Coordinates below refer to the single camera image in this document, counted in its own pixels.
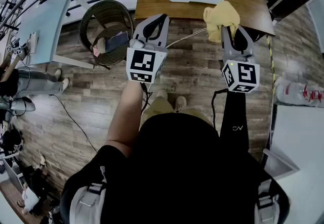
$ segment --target backpack strap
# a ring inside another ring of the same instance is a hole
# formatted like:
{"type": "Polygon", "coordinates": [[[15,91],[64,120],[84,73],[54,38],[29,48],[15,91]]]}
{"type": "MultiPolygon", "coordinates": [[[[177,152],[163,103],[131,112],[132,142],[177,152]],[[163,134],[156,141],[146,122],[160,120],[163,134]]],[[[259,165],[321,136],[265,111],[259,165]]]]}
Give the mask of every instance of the backpack strap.
{"type": "Polygon", "coordinates": [[[100,170],[103,175],[101,183],[92,183],[76,192],[70,207],[70,224],[100,224],[107,186],[105,167],[101,166],[100,170]]]}
{"type": "Polygon", "coordinates": [[[259,185],[258,200],[255,205],[255,224],[277,224],[280,208],[277,203],[279,195],[272,196],[269,192],[272,179],[266,180],[259,185]]]}

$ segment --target yellow cloth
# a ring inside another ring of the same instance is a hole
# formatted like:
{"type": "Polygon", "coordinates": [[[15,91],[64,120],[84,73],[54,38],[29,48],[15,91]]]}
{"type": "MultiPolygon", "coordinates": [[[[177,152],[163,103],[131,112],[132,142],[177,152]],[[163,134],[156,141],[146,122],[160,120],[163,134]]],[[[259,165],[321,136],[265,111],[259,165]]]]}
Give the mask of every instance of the yellow cloth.
{"type": "Polygon", "coordinates": [[[208,40],[221,42],[222,25],[229,26],[234,39],[239,25],[239,15],[228,1],[220,1],[214,8],[205,8],[204,21],[207,24],[208,40]]]}

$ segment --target chair leg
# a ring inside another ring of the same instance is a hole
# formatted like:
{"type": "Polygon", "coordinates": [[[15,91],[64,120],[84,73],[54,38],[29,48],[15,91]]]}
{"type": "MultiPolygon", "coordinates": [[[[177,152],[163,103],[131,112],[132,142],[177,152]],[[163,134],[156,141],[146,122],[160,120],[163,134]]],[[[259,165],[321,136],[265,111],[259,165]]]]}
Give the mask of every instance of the chair leg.
{"type": "Polygon", "coordinates": [[[101,64],[99,64],[99,65],[102,66],[102,67],[104,67],[104,68],[106,68],[106,69],[108,69],[108,70],[110,70],[110,68],[107,67],[107,66],[105,66],[105,65],[101,65],[101,64]]]}

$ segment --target wicker chair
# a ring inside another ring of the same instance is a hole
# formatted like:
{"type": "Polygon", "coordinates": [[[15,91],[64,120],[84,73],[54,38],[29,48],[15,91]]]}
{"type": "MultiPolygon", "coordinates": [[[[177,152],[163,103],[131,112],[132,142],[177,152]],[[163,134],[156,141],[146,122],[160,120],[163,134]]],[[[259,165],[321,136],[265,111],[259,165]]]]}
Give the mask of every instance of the wicker chair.
{"type": "MultiPolygon", "coordinates": [[[[121,31],[127,31],[128,38],[131,39],[134,34],[133,19],[123,4],[117,1],[108,0],[98,2],[86,11],[81,20],[79,35],[82,44],[93,53],[93,46],[97,44],[100,38],[104,37],[105,39],[110,39],[121,31]],[[104,29],[96,37],[94,43],[91,44],[87,37],[87,29],[93,16],[104,29]]],[[[126,43],[117,47],[110,53],[104,53],[97,57],[93,57],[96,63],[110,69],[107,66],[116,64],[126,58],[128,47],[129,43],[126,43]]]]}

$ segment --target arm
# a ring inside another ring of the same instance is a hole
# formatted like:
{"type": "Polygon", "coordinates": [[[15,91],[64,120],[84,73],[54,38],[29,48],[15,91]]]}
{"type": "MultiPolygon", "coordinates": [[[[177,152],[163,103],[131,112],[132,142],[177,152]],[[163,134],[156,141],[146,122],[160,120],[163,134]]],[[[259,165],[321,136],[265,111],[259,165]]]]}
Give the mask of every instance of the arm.
{"type": "Polygon", "coordinates": [[[2,62],[2,64],[0,65],[1,69],[6,69],[6,67],[9,65],[9,62],[11,60],[11,56],[14,52],[11,51],[7,54],[7,56],[5,57],[4,61],[2,62]]]}
{"type": "Polygon", "coordinates": [[[5,82],[10,77],[11,73],[14,71],[15,67],[17,66],[18,62],[20,61],[19,56],[17,56],[13,63],[10,64],[8,69],[5,71],[5,73],[2,75],[0,82],[5,82]]]}
{"type": "Polygon", "coordinates": [[[129,156],[138,135],[142,115],[143,89],[140,82],[128,81],[111,121],[106,145],[129,156]]]}

